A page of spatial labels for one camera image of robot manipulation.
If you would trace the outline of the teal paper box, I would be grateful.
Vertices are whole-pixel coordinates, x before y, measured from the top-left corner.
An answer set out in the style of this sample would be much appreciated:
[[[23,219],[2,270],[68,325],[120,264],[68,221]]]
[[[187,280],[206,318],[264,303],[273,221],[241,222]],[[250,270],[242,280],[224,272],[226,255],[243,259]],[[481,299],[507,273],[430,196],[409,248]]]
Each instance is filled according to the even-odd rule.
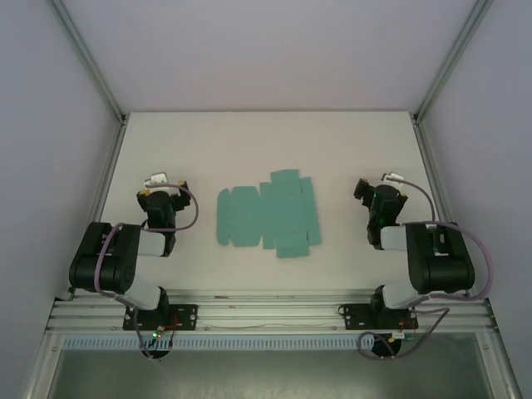
[[[309,256],[322,243],[312,179],[278,170],[257,186],[221,190],[216,238],[223,246],[262,245],[279,259]]]

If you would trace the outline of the grey metal sheet panel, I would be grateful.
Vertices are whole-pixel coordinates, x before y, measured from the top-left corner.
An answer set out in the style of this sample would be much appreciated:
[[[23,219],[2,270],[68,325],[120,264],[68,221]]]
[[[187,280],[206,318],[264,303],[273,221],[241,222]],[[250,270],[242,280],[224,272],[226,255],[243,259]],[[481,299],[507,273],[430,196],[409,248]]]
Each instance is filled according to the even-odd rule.
[[[66,351],[50,399],[495,399],[473,346],[431,344],[397,362],[354,351]]]

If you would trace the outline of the aluminium side rail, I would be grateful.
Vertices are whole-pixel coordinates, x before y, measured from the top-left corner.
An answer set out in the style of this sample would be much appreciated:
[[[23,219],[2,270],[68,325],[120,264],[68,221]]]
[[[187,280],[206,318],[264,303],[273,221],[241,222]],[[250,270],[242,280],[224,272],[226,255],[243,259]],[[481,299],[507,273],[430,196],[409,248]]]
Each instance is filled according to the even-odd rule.
[[[414,117],[411,118],[411,122],[419,151],[421,153],[421,158],[423,160],[423,165],[425,167],[432,198],[435,203],[436,214],[441,221],[454,221],[455,218],[452,214],[451,207],[442,184],[436,157],[431,147],[430,137]]]
[[[86,226],[83,229],[83,232],[81,233],[81,238],[83,238],[90,223],[100,221],[101,216],[103,215],[106,199],[116,169],[116,163],[119,158],[123,140],[125,138],[128,120],[129,117],[127,116],[121,123],[118,124],[116,133],[114,134],[114,137],[111,141],[111,147],[108,155],[105,158],[105,161],[103,162],[101,178],[99,179],[99,182],[97,184],[94,200],[91,204]]]

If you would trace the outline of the long aluminium base rail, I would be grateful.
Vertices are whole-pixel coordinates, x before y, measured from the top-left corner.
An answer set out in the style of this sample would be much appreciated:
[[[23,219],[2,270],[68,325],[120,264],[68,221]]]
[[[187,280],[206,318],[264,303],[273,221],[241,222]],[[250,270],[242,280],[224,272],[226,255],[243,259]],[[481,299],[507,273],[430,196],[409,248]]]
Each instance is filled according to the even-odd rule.
[[[198,333],[344,333],[338,311],[347,303],[368,303],[368,290],[233,291],[171,290],[169,300],[198,307]],[[439,333],[482,333],[498,329],[488,301],[438,300],[418,307],[419,330],[437,319],[438,308],[450,312]],[[125,309],[116,301],[93,293],[78,293],[71,301],[56,301],[47,321],[49,333],[118,333]]]

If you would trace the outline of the aluminium frame post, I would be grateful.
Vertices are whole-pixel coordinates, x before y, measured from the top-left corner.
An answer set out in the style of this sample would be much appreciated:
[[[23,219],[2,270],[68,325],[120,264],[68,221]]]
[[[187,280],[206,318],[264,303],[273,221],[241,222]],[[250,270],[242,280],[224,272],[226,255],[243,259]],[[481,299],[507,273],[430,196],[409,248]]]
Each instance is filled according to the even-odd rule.
[[[123,126],[126,120],[126,114],[121,109],[115,95],[113,94],[111,88],[109,87],[105,77],[103,76],[101,69],[97,65],[94,57],[92,56],[88,46],[86,45],[84,39],[82,38],[76,24],[74,23],[70,13],[67,10],[64,2],[62,0],[49,0],[54,12],[57,14],[59,21],[63,28],[66,31],[66,34],[69,37],[69,40],[75,47],[81,62],[83,63],[86,71],[88,72],[89,77],[96,84],[97,89],[103,96],[106,104],[111,109],[112,114],[118,120],[118,122]]]
[[[429,114],[431,108],[436,104],[438,97],[443,91],[446,83],[451,78],[466,48],[469,46],[473,36],[483,22],[486,14],[490,10],[494,0],[475,0],[475,4],[460,29],[450,50],[441,63],[429,89],[424,95],[417,111],[413,114],[417,125],[421,124]]]

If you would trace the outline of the aluminium lower frame bar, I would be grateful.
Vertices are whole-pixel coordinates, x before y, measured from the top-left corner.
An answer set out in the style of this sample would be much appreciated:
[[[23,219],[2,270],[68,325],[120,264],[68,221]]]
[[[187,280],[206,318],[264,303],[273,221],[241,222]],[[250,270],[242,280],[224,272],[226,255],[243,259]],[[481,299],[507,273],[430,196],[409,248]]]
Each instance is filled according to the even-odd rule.
[[[53,333],[43,336],[22,399],[48,398],[61,356],[63,341],[62,334]]]
[[[479,332],[476,338],[494,399],[523,399],[500,334]]]

